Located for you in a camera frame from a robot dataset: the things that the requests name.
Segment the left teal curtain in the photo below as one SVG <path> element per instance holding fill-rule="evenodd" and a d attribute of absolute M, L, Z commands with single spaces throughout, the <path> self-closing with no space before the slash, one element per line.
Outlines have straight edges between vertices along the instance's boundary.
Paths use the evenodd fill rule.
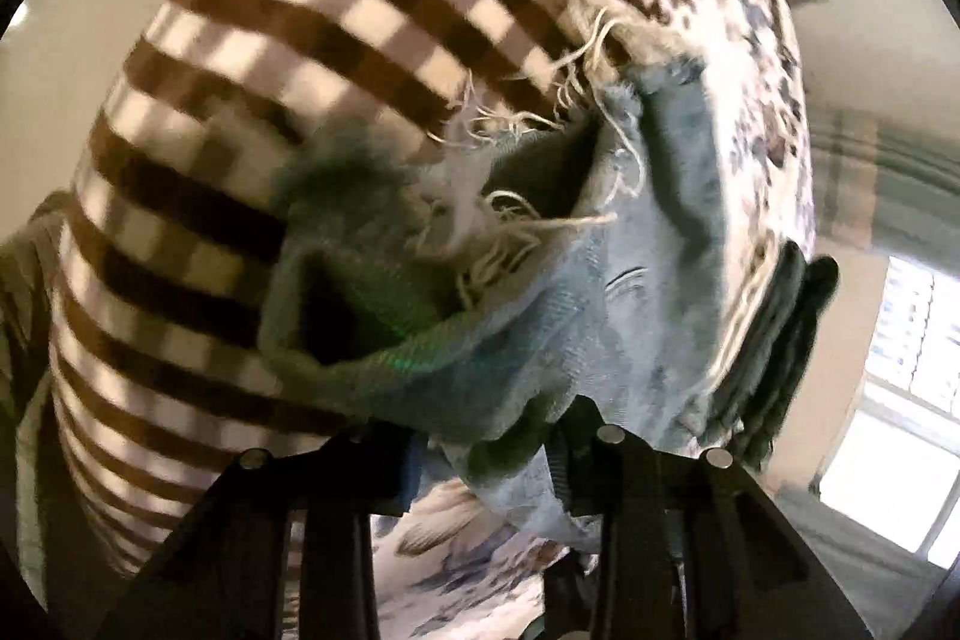
<path fill-rule="evenodd" d="M 958 275 L 958 145 L 862 110 L 807 107 L 817 234 Z"/>

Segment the stack of folded jeans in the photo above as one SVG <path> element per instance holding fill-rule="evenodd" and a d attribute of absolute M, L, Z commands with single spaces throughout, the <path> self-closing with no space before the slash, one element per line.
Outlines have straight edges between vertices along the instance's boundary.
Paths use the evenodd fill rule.
<path fill-rule="evenodd" d="M 719 443 L 747 470 L 765 470 L 838 284 L 835 259 L 807 260 L 796 242 L 784 244 L 731 369 L 711 396 L 703 445 Z"/>

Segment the light blue denim shorts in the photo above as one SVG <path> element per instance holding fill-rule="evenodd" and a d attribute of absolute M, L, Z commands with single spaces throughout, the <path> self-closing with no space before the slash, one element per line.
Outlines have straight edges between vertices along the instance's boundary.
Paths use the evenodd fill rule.
<path fill-rule="evenodd" d="M 596 549 L 551 486 L 578 396 L 667 447 L 724 320 L 704 65 L 630 64 L 550 131 L 436 151 L 334 119 L 281 172 L 259 349 L 301 403 L 423 432 L 496 515 Z"/>

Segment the floral bed sheet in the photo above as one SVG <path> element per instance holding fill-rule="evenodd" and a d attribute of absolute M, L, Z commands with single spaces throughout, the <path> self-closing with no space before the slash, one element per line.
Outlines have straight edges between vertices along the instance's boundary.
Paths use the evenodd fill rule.
<path fill-rule="evenodd" d="M 692 455 L 814 245 L 786 0 L 163 0 L 60 242 L 53 411 L 130 583 L 231 459 L 421 432 L 389 638 L 509 638 L 599 539 L 576 396 Z"/>

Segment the window with metal bars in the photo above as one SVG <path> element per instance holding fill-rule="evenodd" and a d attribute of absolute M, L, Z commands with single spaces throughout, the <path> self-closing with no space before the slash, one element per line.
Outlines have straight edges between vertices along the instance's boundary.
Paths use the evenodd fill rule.
<path fill-rule="evenodd" d="M 958 557 L 958 281 L 890 259 L 861 386 L 814 492 L 919 559 Z"/>

